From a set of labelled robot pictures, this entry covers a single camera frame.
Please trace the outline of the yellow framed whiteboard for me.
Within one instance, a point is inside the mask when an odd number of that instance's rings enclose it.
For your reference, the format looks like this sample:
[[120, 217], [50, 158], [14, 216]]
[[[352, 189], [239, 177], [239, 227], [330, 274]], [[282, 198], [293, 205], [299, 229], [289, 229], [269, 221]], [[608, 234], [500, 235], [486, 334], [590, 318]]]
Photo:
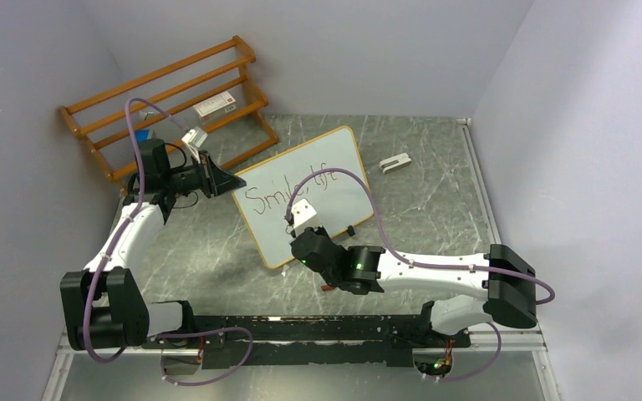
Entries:
[[265, 267], [278, 268], [293, 259], [285, 213], [295, 190], [295, 200], [307, 200], [331, 236], [373, 216], [361, 186], [339, 172], [323, 173], [327, 168], [342, 168], [367, 181], [349, 126], [340, 126], [237, 173], [246, 185], [232, 196]]

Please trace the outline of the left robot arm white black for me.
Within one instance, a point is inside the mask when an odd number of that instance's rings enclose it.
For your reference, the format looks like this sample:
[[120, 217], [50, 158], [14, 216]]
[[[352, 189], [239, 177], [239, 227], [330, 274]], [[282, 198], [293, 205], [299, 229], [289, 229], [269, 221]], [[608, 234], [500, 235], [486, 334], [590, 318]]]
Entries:
[[138, 347], [165, 336], [184, 348], [198, 334], [187, 301], [145, 302], [134, 269], [153, 245], [180, 195], [200, 191], [207, 198], [246, 186], [246, 181], [222, 169], [205, 150], [191, 164], [172, 167], [166, 142], [150, 139], [138, 144], [145, 191], [128, 185], [128, 195], [116, 228], [99, 254], [82, 270], [68, 272], [59, 284], [65, 327], [71, 348]]

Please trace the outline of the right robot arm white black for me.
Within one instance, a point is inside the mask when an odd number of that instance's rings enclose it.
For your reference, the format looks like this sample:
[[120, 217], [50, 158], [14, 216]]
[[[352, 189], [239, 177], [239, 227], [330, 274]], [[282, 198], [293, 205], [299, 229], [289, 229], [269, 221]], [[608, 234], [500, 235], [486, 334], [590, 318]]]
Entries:
[[492, 244], [486, 254], [419, 255], [382, 246], [335, 243], [321, 228], [292, 239], [295, 259], [331, 287], [354, 295], [409, 289], [445, 296], [417, 325], [420, 340], [439, 345], [448, 335], [493, 322], [532, 329], [538, 324], [534, 269], [513, 249]]

